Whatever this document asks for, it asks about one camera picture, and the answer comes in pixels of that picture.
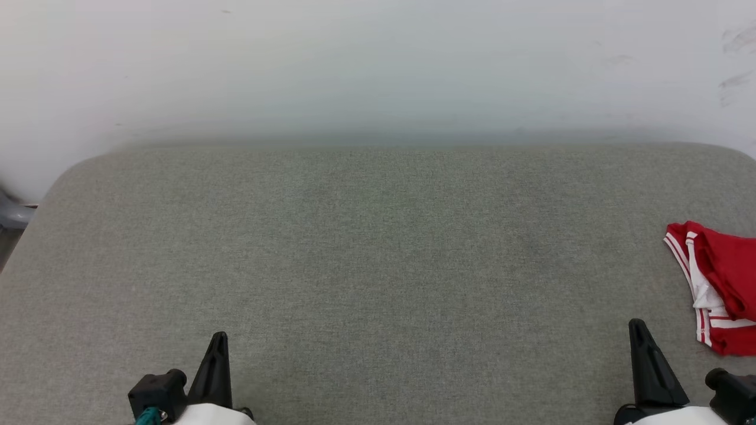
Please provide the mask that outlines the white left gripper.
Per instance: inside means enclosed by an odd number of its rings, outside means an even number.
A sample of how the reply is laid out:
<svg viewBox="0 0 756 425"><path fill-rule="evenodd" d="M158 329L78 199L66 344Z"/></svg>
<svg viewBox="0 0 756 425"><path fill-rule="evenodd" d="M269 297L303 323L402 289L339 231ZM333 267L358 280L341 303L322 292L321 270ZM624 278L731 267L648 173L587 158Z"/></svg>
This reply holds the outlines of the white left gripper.
<svg viewBox="0 0 756 425"><path fill-rule="evenodd" d="M229 337L220 331L210 344L187 393L187 406L176 425L255 425L246 410L235 410L230 383Z"/></svg>

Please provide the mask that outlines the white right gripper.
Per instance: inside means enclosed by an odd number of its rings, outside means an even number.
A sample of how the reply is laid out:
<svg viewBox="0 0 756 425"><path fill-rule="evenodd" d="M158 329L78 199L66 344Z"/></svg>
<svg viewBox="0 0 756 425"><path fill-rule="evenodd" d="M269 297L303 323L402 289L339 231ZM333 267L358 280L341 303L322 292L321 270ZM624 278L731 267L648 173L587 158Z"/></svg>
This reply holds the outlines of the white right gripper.
<svg viewBox="0 0 756 425"><path fill-rule="evenodd" d="M685 406L689 397L645 321L628 323L635 404L625 404L614 424L729 424L729 404Z"/></svg>

